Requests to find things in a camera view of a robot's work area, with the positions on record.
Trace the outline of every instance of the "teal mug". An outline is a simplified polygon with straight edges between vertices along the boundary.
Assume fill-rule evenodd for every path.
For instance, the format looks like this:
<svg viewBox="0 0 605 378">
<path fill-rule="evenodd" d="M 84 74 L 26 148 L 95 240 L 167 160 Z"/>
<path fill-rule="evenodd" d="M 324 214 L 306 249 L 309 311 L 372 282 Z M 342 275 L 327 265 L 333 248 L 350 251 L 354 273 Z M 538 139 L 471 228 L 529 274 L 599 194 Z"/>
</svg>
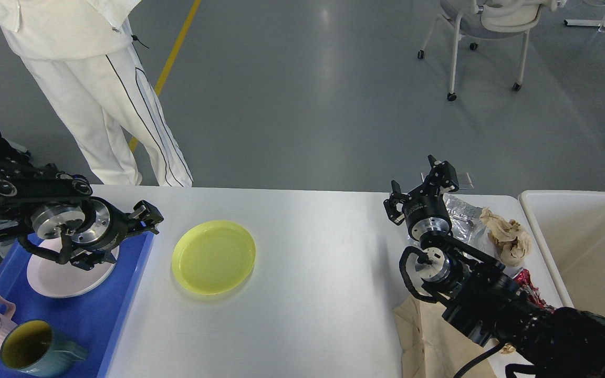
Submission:
<svg viewBox="0 0 605 378">
<path fill-rule="evenodd" d="M 87 354 L 87 349 L 43 320 L 15 327 L 0 350 L 7 368 L 48 378 L 66 372 L 76 361 L 84 361 Z"/>
</svg>

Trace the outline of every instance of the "white bin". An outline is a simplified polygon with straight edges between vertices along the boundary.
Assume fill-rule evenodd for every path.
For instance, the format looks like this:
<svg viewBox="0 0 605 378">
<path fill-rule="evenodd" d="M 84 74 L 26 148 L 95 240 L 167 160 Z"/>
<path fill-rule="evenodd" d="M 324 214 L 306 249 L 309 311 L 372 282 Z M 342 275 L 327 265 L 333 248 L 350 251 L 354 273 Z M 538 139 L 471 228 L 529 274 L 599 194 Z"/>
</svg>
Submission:
<svg viewBox="0 0 605 378">
<path fill-rule="evenodd" d="M 605 192 L 525 191 L 519 201 L 562 302 L 605 316 Z"/>
</svg>

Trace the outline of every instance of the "black cable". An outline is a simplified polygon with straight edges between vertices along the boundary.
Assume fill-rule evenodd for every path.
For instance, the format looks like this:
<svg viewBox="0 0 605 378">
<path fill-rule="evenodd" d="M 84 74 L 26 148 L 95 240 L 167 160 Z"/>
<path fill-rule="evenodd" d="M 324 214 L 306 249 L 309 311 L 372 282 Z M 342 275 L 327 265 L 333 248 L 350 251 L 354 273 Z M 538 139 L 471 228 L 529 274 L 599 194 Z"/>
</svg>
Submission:
<svg viewBox="0 0 605 378">
<path fill-rule="evenodd" d="M 528 375 L 536 375 L 540 373 L 540 369 L 530 364 L 507 364 L 506 378 L 517 378 L 515 373 L 524 373 Z"/>
<path fill-rule="evenodd" d="M 138 43 L 141 43 L 141 45 L 144 46 L 145 48 L 149 48 L 149 46 L 144 45 L 144 43 L 142 43 L 142 41 L 139 40 L 139 37 L 135 36 L 134 34 L 132 34 L 132 40 L 137 41 Z"/>
<path fill-rule="evenodd" d="M 413 297 L 419 299 L 420 301 L 428 302 L 428 303 L 437 303 L 437 299 L 434 297 L 428 297 L 426 295 L 420 294 L 415 288 L 415 285 L 412 284 L 412 280 L 410 279 L 410 275 L 408 275 L 408 271 L 405 268 L 405 264 L 408 262 L 408 257 L 411 254 L 418 254 L 418 252 L 423 253 L 419 249 L 413 246 L 408 246 L 403 251 L 401 255 L 401 260 L 398 262 L 398 268 L 401 271 L 401 277 L 403 277 L 403 283 L 405 283 L 405 287 L 408 288 L 410 294 Z"/>
<path fill-rule="evenodd" d="M 44 258 L 46 260 L 55 261 L 57 263 L 57 260 L 59 258 L 57 252 L 53 251 L 52 249 L 36 246 L 34 243 L 29 241 L 29 239 L 27 239 L 27 235 L 20 236 L 17 239 L 17 242 L 20 243 L 20 246 L 22 246 L 25 251 L 28 251 L 29 253 Z"/>
<path fill-rule="evenodd" d="M 468 373 L 468 371 L 471 370 L 474 366 L 476 366 L 477 364 L 479 364 L 482 361 L 484 361 L 490 355 L 498 352 L 504 346 L 506 346 L 506 343 L 505 342 L 501 342 L 497 346 L 493 347 L 492 349 L 487 350 L 487 352 L 484 352 L 483 354 L 480 354 L 479 356 L 477 356 L 474 359 L 470 360 L 461 369 L 459 369 L 459 371 L 456 372 L 456 374 L 454 375 L 454 378 L 461 378 L 462 375 Z"/>
</svg>

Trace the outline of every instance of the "yellow plate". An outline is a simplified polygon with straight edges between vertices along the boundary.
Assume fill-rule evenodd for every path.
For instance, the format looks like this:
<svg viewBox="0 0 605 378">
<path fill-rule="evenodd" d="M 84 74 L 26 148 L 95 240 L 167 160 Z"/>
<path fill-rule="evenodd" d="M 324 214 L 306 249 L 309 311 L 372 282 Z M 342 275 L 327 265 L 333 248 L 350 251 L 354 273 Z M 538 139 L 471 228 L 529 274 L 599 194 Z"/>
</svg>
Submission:
<svg viewBox="0 0 605 378">
<path fill-rule="evenodd" d="M 172 255 L 172 272 L 186 289 L 219 294 L 239 285 L 252 271 L 254 239 L 242 226 L 211 220 L 190 229 Z"/>
</svg>

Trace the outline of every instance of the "white pants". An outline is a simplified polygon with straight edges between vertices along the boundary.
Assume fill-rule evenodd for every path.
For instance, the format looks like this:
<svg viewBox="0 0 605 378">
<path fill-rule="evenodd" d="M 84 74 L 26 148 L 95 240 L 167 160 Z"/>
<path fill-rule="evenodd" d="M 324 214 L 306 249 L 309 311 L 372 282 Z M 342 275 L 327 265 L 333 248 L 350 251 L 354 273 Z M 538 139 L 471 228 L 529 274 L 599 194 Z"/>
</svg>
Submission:
<svg viewBox="0 0 605 378">
<path fill-rule="evenodd" d="M 160 186 L 192 186 L 134 46 L 64 62 L 21 59 L 104 184 L 141 183 L 123 127 L 146 148 Z"/>
</svg>

